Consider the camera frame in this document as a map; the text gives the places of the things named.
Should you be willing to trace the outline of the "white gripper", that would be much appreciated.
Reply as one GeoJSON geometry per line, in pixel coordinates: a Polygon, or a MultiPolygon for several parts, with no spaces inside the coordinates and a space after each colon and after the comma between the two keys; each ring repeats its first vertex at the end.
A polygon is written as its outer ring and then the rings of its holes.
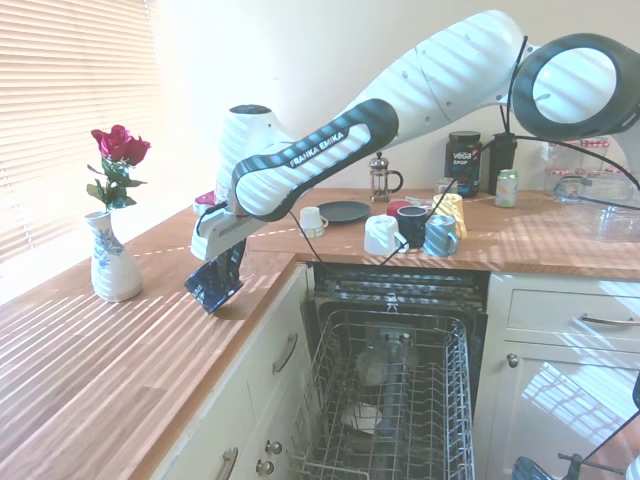
{"type": "Polygon", "coordinates": [[[202,261],[221,255],[221,278],[228,291],[242,287],[240,267],[246,249],[246,240],[263,227],[253,217],[238,217],[228,211],[201,215],[193,229],[191,253],[202,261]]]}

